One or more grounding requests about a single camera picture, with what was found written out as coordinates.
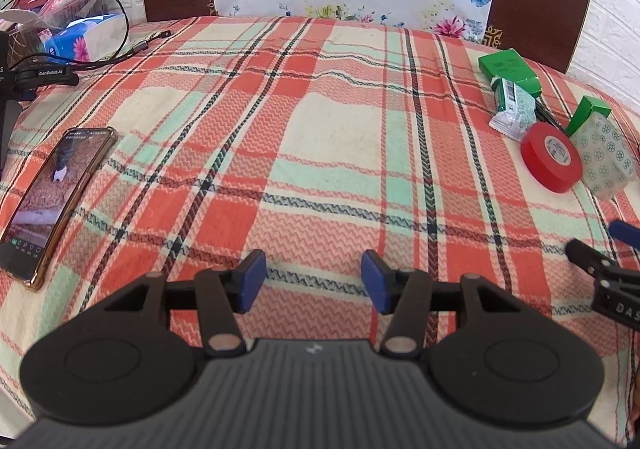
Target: black cable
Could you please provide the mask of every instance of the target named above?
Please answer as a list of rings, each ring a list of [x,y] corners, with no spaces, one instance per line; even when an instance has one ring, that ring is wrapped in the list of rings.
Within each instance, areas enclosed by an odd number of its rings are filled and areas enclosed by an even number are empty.
[[[41,52],[41,53],[31,54],[31,55],[27,55],[26,57],[23,57],[17,63],[15,63],[13,66],[11,66],[9,69],[13,70],[16,66],[18,66],[18,64],[21,64],[24,61],[29,60],[29,59],[34,58],[34,57],[48,57],[48,58],[51,58],[51,59],[57,59],[57,60],[60,60],[60,61],[65,61],[67,63],[85,64],[87,66],[96,66],[97,68],[100,68],[101,66],[107,66],[108,64],[112,64],[109,61],[112,61],[112,60],[116,59],[117,55],[124,48],[124,45],[127,43],[127,39],[129,38],[129,29],[130,29],[130,27],[129,27],[129,18],[127,17],[127,13],[125,12],[122,3],[120,2],[120,0],[114,0],[114,1],[118,4],[118,7],[120,8],[120,11],[124,15],[124,21],[125,21],[125,25],[126,25],[126,30],[125,30],[124,38],[122,39],[122,42],[120,43],[120,46],[118,47],[118,49],[113,53],[113,55],[109,59],[106,59],[104,61],[78,61],[78,60],[75,60],[75,59],[69,59],[69,58],[66,58],[66,57],[60,57],[59,55],[47,54],[47,53]]]
[[[121,55],[120,57],[116,57],[115,59],[111,59],[111,60],[106,60],[106,61],[101,61],[100,64],[89,64],[87,66],[74,66],[74,71],[75,72],[88,72],[91,70],[97,70],[98,68],[101,68],[103,66],[109,66],[110,64],[119,64],[122,63],[124,61],[126,61],[127,59],[132,58],[134,55],[140,53],[141,51],[144,51],[146,49],[149,48],[149,43],[151,41],[155,41],[156,39],[164,39],[167,38],[171,35],[171,30],[164,30],[158,34],[152,35],[149,39],[145,40],[145,41],[140,41],[139,43],[135,44],[131,50],[129,50],[128,52],[126,52],[125,54]]]

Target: red tape roll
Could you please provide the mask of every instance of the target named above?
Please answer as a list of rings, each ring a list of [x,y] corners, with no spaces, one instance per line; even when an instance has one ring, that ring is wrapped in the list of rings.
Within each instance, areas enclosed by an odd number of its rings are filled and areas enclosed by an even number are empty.
[[[582,162],[574,145],[551,124],[532,125],[520,152],[533,177],[554,193],[566,193],[582,177]]]

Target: table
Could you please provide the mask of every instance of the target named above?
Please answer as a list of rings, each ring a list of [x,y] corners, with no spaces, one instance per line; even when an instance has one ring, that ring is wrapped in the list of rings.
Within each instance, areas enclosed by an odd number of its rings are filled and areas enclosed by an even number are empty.
[[[590,310],[590,278],[563,246],[578,238],[624,267],[637,254],[607,222],[640,225],[640,182],[611,202],[580,182],[550,193],[518,144],[488,127],[478,70],[490,48],[421,31],[303,18],[194,18],[125,63],[46,90],[22,115],[1,180],[6,226],[69,127],[113,125],[120,141],[92,178],[42,291],[0,276],[0,384],[23,409],[20,358],[39,337],[138,275],[190,279],[263,249],[269,273],[247,338],[366,337],[388,317],[359,278],[365,249],[441,281],[476,272],[589,341],[606,383],[591,415],[629,437],[636,336]],[[137,28],[138,34],[158,26]],[[561,124],[591,93],[608,100],[633,150],[640,116],[540,64]],[[454,328],[451,315],[429,336]],[[198,342],[194,314],[172,329]]]

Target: phone screen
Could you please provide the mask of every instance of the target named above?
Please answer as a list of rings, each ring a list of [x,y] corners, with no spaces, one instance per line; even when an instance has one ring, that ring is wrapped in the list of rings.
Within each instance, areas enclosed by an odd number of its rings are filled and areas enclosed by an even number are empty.
[[[0,265],[29,281],[44,255],[66,203],[92,165],[111,129],[65,133],[25,193],[0,241]]]

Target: barcode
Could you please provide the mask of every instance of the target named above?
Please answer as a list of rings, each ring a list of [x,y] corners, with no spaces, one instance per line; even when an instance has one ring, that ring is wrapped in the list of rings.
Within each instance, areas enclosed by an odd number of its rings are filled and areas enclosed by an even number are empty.
[[[513,102],[516,101],[516,90],[514,89],[513,82],[505,82],[507,85],[507,96]]]

